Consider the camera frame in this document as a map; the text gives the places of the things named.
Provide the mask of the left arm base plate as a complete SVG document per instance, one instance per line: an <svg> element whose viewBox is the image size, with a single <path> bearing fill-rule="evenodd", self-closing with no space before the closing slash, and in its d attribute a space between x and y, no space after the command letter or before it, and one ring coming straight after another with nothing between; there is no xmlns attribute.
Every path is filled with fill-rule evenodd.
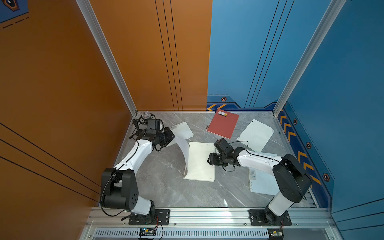
<svg viewBox="0 0 384 240"><path fill-rule="evenodd" d="M150 213L147 215L134 214L129 217L129 225L139 226L161 224L163 226L167 226L170 220L170 213L170 209L155 209L150 210Z"/></svg>

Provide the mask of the white spiral notebook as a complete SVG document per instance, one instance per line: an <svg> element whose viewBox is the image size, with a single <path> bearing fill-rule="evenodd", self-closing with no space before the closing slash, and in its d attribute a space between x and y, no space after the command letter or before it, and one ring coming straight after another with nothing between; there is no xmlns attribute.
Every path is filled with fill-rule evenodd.
<svg viewBox="0 0 384 240"><path fill-rule="evenodd" d="M192 181L215 181L215 167L208 163L211 153L215 153L212 143L188 142L185 139L175 137L174 139L185 157L184 179Z"/></svg>
<svg viewBox="0 0 384 240"><path fill-rule="evenodd" d="M249 168L250 191L252 193L275 196L279 187L274 175L258 169Z"/></svg>

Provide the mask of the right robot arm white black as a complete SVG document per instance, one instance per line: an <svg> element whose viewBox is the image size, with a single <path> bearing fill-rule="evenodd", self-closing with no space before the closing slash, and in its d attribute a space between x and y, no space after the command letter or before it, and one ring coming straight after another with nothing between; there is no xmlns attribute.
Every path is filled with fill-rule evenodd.
<svg viewBox="0 0 384 240"><path fill-rule="evenodd" d="M270 222L280 220L288 208L294 203L300 203L313 184L304 167L290 154L283 157L267 157L238 147L228 153L211 153L207 162L211 166L219 167L248 167L275 177L279 191L264 210Z"/></svg>

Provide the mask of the red spiral notebook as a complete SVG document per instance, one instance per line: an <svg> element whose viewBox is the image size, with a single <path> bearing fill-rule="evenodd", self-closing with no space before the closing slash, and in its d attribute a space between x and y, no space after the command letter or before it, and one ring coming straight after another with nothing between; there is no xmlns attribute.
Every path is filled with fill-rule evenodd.
<svg viewBox="0 0 384 240"><path fill-rule="evenodd" d="M237 114L224 110L217 110L211 123L207 127L207 131L223 138L230 139L233 135L238 119L239 115Z"/></svg>

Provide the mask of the torn white page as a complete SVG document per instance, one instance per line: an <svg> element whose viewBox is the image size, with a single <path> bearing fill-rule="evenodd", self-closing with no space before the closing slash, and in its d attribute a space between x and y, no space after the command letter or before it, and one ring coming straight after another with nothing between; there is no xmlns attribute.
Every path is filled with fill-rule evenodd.
<svg viewBox="0 0 384 240"><path fill-rule="evenodd" d="M248 142L248 147L256 152L261 152L272 137L274 130L253 119L245 130L237 138L243 143Z"/></svg>

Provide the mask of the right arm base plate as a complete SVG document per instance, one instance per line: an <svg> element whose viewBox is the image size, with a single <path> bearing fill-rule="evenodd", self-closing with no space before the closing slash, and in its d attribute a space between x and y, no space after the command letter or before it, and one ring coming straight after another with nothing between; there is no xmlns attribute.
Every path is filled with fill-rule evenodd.
<svg viewBox="0 0 384 240"><path fill-rule="evenodd" d="M291 226L292 221L288 211L276 216L270 210L248 210L252 226Z"/></svg>

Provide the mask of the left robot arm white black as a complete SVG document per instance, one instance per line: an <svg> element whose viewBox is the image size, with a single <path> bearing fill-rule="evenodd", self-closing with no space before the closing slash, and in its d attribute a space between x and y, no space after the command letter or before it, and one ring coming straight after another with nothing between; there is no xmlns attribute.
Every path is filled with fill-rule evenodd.
<svg viewBox="0 0 384 240"><path fill-rule="evenodd" d="M101 209L127 211L152 222L156 214L155 204L139 195L136 172L156 146L166 147L174 138L171 129L166 127L148 139L136 140L120 163L114 168L106 168L102 173Z"/></svg>

